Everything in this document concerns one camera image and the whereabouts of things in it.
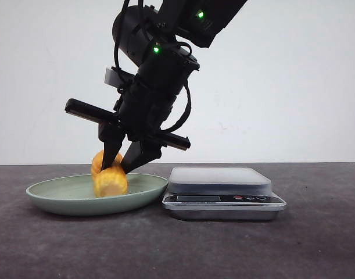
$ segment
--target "plate rim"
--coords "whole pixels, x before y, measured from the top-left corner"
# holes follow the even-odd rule
[[[84,199],[55,199],[55,198],[47,198],[44,196],[38,196],[36,194],[33,194],[30,192],[30,189],[38,184],[42,184],[45,182],[49,182],[52,180],[58,180],[58,179],[64,179],[64,178],[71,178],[71,177],[78,177],[78,176],[92,176],[91,174],[76,174],[74,176],[63,176],[63,177],[56,177],[56,178],[52,178],[52,179],[48,179],[48,180],[44,180],[44,181],[40,181],[37,183],[34,183],[33,185],[30,185],[29,187],[26,188],[25,192],[29,197],[35,198],[35,199],[44,199],[44,200],[48,200],[48,201],[61,201],[61,202],[82,202],[82,201],[103,201],[103,200],[107,200],[107,199],[119,199],[122,197],[126,197],[126,196],[134,196],[134,195],[139,195],[140,193],[148,193],[148,192],[153,192],[156,190],[160,190],[163,189],[164,187],[166,187],[168,185],[168,179],[166,179],[165,177],[162,176],[156,176],[154,174],[145,174],[145,173],[130,173],[130,174],[136,174],[138,176],[142,175],[142,176],[153,176],[153,177],[157,177],[157,178],[161,178],[162,180],[165,181],[165,185],[163,187],[160,188],[156,188],[156,189],[150,189],[150,190],[146,190],[146,191],[142,191],[142,192],[137,192],[137,193],[130,193],[127,195],[116,195],[116,196],[104,196],[104,197],[99,197],[99,198],[84,198]]]

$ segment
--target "kitchen scale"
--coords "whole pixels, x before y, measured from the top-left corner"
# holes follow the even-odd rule
[[[183,220],[272,220],[286,208],[270,179],[247,167],[176,167],[162,203]]]

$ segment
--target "ceramic plate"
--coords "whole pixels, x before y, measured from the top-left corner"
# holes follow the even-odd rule
[[[38,208],[71,216],[103,215],[140,208],[157,199],[167,188],[168,180],[149,174],[127,175],[125,195],[96,198],[90,174],[69,176],[36,183],[26,189]]]

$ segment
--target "scale platform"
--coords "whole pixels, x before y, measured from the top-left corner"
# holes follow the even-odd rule
[[[267,177],[244,167],[176,167],[162,203],[183,220],[272,220],[286,208]]]

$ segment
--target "gray table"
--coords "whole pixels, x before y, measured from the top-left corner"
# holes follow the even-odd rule
[[[272,179],[287,210],[272,222],[181,221],[158,201],[57,216],[25,189],[88,165],[0,166],[0,278],[355,278],[355,163],[224,165]],[[137,172],[168,177],[174,166]]]

